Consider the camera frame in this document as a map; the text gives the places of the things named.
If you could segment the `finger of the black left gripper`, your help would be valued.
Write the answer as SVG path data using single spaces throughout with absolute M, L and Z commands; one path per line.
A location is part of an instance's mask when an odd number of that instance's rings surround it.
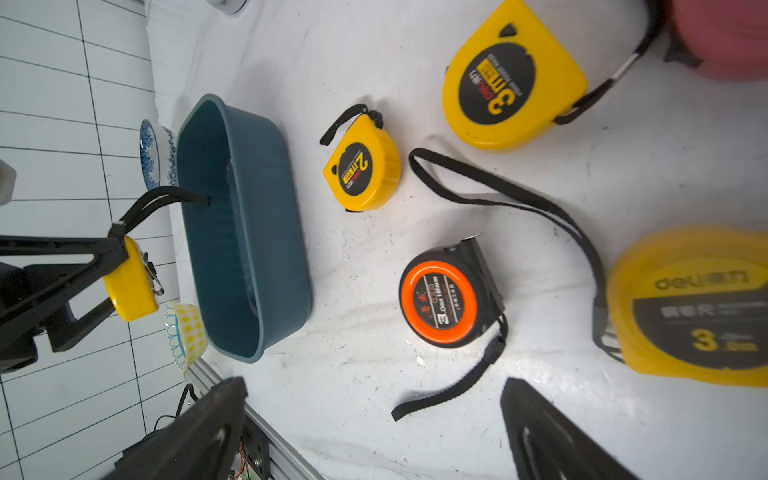
M 114 312 L 115 307 L 109 298 L 81 317 L 76 317 L 70 304 L 65 303 L 44 320 L 52 351 L 61 353 L 70 350 Z
M 1 254 L 8 257 L 89 255 L 86 263 L 49 265 L 48 285 L 28 302 L 25 319 L 45 330 L 44 320 L 69 303 L 87 287 L 113 272 L 123 261 L 125 251 L 116 238 L 1 237 Z

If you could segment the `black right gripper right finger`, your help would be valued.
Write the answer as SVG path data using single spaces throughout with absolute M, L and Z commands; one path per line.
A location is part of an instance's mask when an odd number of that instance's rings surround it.
M 636 477 L 527 381 L 507 379 L 501 409 L 520 479 Z

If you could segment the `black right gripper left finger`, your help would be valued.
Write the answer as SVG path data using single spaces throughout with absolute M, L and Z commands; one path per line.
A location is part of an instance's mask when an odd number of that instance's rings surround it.
M 167 427 L 131 449 L 107 479 L 226 479 L 240 444 L 247 389 L 221 381 Z

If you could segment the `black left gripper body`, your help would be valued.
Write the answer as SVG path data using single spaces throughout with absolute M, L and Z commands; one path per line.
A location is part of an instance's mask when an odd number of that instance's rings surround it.
M 38 360 L 33 337 L 42 332 L 39 320 L 25 319 L 28 300 L 49 282 L 49 265 L 19 268 L 1 264 L 1 373 L 12 373 Z

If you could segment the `yellow black tape measure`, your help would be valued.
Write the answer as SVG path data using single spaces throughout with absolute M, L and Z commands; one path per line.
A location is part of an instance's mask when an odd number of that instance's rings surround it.
M 210 202 L 209 196 L 177 186 L 161 186 L 142 195 L 112 225 L 108 236 L 120 241 L 125 255 L 122 263 L 104 277 L 104 283 L 115 311 L 123 320 L 134 321 L 156 312 L 158 297 L 164 294 L 154 264 L 129 233 L 163 207 L 175 203 L 208 206 Z

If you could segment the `orange black tape measure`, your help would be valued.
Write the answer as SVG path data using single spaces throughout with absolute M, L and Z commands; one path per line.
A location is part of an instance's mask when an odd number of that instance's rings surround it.
M 439 348 L 464 347 L 494 324 L 499 332 L 464 377 L 442 391 L 396 406 L 391 412 L 395 421 L 453 400 L 474 387 L 504 353 L 509 334 L 503 298 L 474 237 L 417 255 L 401 276 L 398 299 L 409 328 Z

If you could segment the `yellow tape measure with strap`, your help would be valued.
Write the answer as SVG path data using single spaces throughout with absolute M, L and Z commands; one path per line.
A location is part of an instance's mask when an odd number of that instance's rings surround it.
M 543 216 L 568 233 L 596 284 L 592 337 L 633 371 L 711 384 L 767 385 L 767 234 L 720 226 L 673 228 L 648 235 L 611 272 L 575 220 L 559 205 L 500 176 L 432 150 L 408 155 L 412 171 L 438 196 L 467 205 L 424 162 L 502 195 L 500 205 Z

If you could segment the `small yellow 2m tape measure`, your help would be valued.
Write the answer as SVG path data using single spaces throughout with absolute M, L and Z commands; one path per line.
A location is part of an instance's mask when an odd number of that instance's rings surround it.
M 398 148 L 384 130 L 382 114 L 364 104 L 347 108 L 319 143 L 330 145 L 344 124 L 349 128 L 325 165 L 324 178 L 346 211 L 379 209 L 394 195 L 401 179 Z

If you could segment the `yellow 3m tape measure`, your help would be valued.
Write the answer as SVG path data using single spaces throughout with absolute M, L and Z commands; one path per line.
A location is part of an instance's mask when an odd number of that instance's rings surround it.
M 460 48 L 446 70 L 442 105 L 466 144 L 504 150 L 553 125 L 566 125 L 615 86 L 660 35 L 661 1 L 646 4 L 648 24 L 622 66 L 595 89 L 568 51 L 522 1 L 505 1 Z

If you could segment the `pink tape measure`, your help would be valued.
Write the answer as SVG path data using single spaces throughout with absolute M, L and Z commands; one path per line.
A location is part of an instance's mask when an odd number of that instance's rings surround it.
M 767 78 L 767 3 L 762 0 L 673 0 L 666 63 L 713 80 Z

